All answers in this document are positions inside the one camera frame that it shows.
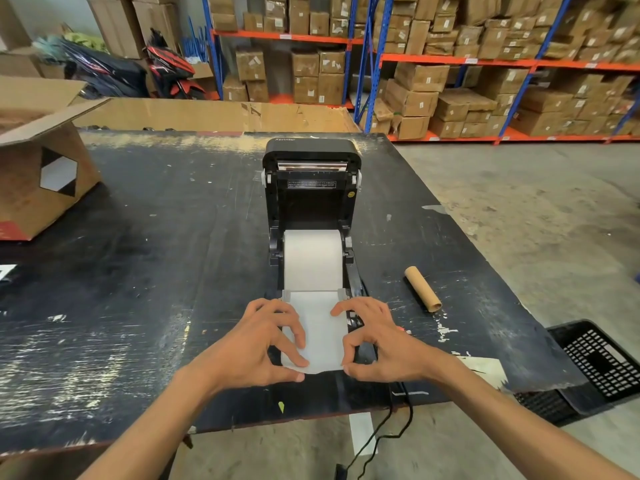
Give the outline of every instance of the storage rack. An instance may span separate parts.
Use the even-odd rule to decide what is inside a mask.
[[[209,9],[209,0],[202,0],[204,8],[204,17],[208,34],[209,48],[211,50],[211,58],[213,70],[215,72],[216,81],[218,81],[218,94],[220,100],[224,100],[222,91],[223,77],[223,60],[222,47],[220,46],[220,37],[236,37],[236,38],[258,38],[267,40],[292,40],[298,42],[309,43],[333,43],[337,45],[345,45],[344,55],[344,87],[342,90],[342,107],[353,109],[353,104],[347,101],[349,71],[351,69],[351,51],[354,45],[362,44],[361,39],[354,39],[353,33],[355,29],[356,10],[358,8],[358,0],[351,0],[351,13],[349,14],[349,31],[346,38],[341,37],[322,37],[316,35],[297,35],[297,34],[281,34],[276,32],[250,32],[246,30],[238,30],[237,32],[221,32],[214,30],[211,20],[211,10]],[[293,95],[277,94],[269,96],[269,102],[273,104],[292,104]]]
[[[378,93],[378,84],[380,82],[380,70],[382,69],[382,63],[386,61],[394,61],[394,62],[414,62],[414,63],[430,63],[430,64],[452,64],[452,65],[460,65],[460,72],[458,74],[458,78],[456,80],[455,87],[460,87],[462,85],[462,81],[464,80],[464,75],[466,69],[469,65],[485,65],[485,66],[505,66],[505,67],[517,67],[517,68],[528,68],[529,73],[526,78],[518,94],[516,95],[513,104],[509,110],[507,115],[507,119],[504,123],[504,126],[500,130],[498,136],[486,136],[479,138],[440,138],[436,134],[428,131],[427,135],[424,138],[418,140],[402,140],[406,142],[434,142],[434,141],[458,141],[458,142],[479,142],[479,141],[490,141],[493,144],[500,144],[503,141],[511,141],[511,142],[521,142],[521,141],[600,141],[603,143],[610,143],[612,141],[640,141],[640,137],[634,136],[617,136],[616,134],[620,131],[620,128],[631,118],[635,110],[640,107],[640,84],[636,87],[635,92],[635,101],[631,109],[622,117],[620,123],[613,131],[612,135],[607,136],[528,136],[524,133],[517,131],[514,128],[509,126],[509,122],[511,121],[514,113],[518,108],[518,105],[524,95],[524,92],[529,85],[531,78],[535,71],[539,67],[563,67],[563,68],[575,68],[575,69],[597,69],[597,70],[608,70],[608,71],[621,71],[621,72],[635,72],[640,74],[640,64],[612,64],[612,63],[585,63],[581,61],[562,61],[562,60],[545,60],[542,58],[544,53],[547,51],[549,43],[553,39],[553,36],[560,24],[560,21],[564,17],[564,14],[569,7],[569,3],[571,0],[563,0],[562,5],[556,15],[556,19],[549,28],[547,33],[547,37],[545,38],[542,46],[540,47],[540,51],[535,56],[534,59],[523,59],[519,61],[502,61],[502,60],[489,60],[489,59],[470,59],[465,57],[453,57],[450,55],[406,55],[406,54],[385,54],[383,53],[383,49],[385,43],[387,41],[387,32],[388,32],[388,24],[391,16],[391,10],[393,6],[393,0],[385,0],[385,6],[382,17],[382,24],[380,30],[380,37],[378,41],[378,47],[373,48],[373,40],[372,40],[372,25],[374,23],[374,16],[376,5],[378,0],[369,0],[369,10],[367,16],[367,22],[365,26],[365,38],[364,45],[362,50],[362,60],[360,64],[360,72],[358,78],[358,92],[356,94],[356,103],[355,103],[355,114],[354,119],[356,123],[359,123],[361,118],[364,116],[364,110],[360,110],[360,101],[362,98],[362,81],[364,78],[364,74],[366,72],[365,65],[365,55],[369,57],[370,62],[370,71],[371,71],[371,95],[376,95]],[[374,104],[368,104],[365,102],[363,104],[364,108],[367,109],[366,120],[364,124],[364,132],[368,133],[371,131],[371,119],[373,115]],[[398,141],[394,135],[388,135],[389,140]]]

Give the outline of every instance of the black plastic crate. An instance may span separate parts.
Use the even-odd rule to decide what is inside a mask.
[[[580,320],[547,330],[589,382],[516,394],[524,407],[556,426],[564,426],[640,395],[640,364],[595,323]]]

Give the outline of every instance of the concrete floor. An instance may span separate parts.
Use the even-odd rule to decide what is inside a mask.
[[[588,318],[640,358],[637,145],[397,148],[540,323]],[[396,413],[387,430],[397,432],[407,414]],[[640,476],[640,400],[566,430]],[[345,417],[195,435],[193,443],[180,448],[172,480],[329,480],[353,455]],[[522,476],[455,405],[439,404],[416,408],[402,439],[382,441],[365,478]]]

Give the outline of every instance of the human hand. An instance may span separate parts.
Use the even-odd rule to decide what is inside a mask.
[[[250,302],[240,321],[222,339],[198,355],[187,367],[201,378],[210,396],[220,389],[302,382],[305,375],[271,363],[269,346],[276,346],[299,367],[309,365],[296,345],[278,328],[288,326],[296,345],[305,347],[305,331],[293,307],[279,299]]]
[[[356,312],[364,323],[342,339],[342,366],[348,376],[369,382],[440,379],[440,366],[452,356],[396,327],[386,303],[368,297],[351,298],[339,301],[331,314],[337,316],[347,310]],[[378,347],[378,360],[371,365],[353,361],[355,348],[363,342]]]

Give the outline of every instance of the black table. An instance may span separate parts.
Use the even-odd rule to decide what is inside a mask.
[[[113,441],[263,295],[259,172],[276,136],[83,133],[104,183],[32,242],[0,243],[0,264],[17,265],[0,282],[0,454]],[[348,137],[362,153],[353,247],[370,295],[398,324],[446,351],[500,359],[514,392],[584,382],[386,138],[318,136]],[[411,265],[441,298],[436,315],[404,280]],[[439,341],[437,321],[457,332]],[[408,386],[430,391],[415,404],[446,400]],[[385,385],[325,372],[226,391],[194,426],[346,414],[389,400]]]

